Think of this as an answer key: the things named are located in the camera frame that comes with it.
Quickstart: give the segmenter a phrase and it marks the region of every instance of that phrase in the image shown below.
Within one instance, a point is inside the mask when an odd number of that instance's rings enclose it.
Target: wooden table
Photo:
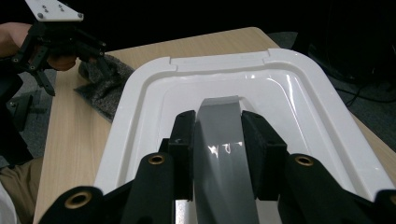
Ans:
[[[278,48],[263,31],[248,27],[210,35],[199,35],[152,45],[111,51],[132,68],[169,56],[242,53]],[[92,186],[111,123],[88,105],[74,88],[86,84],[78,74],[78,64],[58,72],[56,96],[52,101],[47,144],[35,209],[35,223],[65,191],[77,186]],[[396,153],[355,118],[370,146],[396,186]]]

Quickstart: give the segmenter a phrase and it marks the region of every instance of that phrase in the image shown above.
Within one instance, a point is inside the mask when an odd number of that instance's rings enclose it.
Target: white plastic tray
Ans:
[[[344,189],[372,201],[378,190],[394,188],[320,67],[288,49],[164,57],[139,67],[121,96],[94,185],[107,194],[134,179],[140,160],[170,137],[177,114],[231,95],[264,116],[288,152],[320,160]],[[258,206],[262,223],[279,221],[275,203]],[[178,223],[195,223],[192,208],[178,203]]]

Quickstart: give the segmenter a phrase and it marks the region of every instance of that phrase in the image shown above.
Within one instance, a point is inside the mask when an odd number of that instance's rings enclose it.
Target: dark gray cloth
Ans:
[[[95,63],[81,62],[78,72],[90,83],[76,88],[75,91],[112,122],[125,83],[134,69],[111,55],[105,55],[105,61],[112,71],[111,77],[105,77]]]

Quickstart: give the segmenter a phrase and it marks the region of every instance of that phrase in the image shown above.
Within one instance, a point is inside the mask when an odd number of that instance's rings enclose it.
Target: gray carpet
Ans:
[[[291,48],[296,35],[296,33],[292,32],[269,34],[284,49]],[[54,86],[56,72],[54,70],[46,70],[46,74]],[[22,73],[20,76],[24,83],[16,96],[22,94],[32,94],[34,96],[25,129],[21,132],[21,135],[33,156],[40,157],[44,155],[52,97],[37,86],[35,79],[30,74]],[[354,98],[354,94],[358,91],[358,88],[352,84],[341,82],[332,77],[329,77],[329,80],[336,89],[350,92],[339,91],[341,98],[346,104]],[[362,89],[360,96],[367,96],[376,100],[390,100],[396,98],[396,90],[390,91],[389,85],[384,83],[373,84]],[[348,109],[390,148],[396,151],[396,103],[379,103],[357,97]],[[7,162],[0,157],[0,167],[4,165],[7,165]]]

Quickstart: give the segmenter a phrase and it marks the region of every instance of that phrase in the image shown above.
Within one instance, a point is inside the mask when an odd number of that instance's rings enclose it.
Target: person's hand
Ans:
[[[15,55],[21,48],[28,35],[31,24],[21,22],[8,22],[0,24],[0,57]],[[47,59],[49,66],[58,71],[67,71],[76,65],[76,55],[50,55]]]

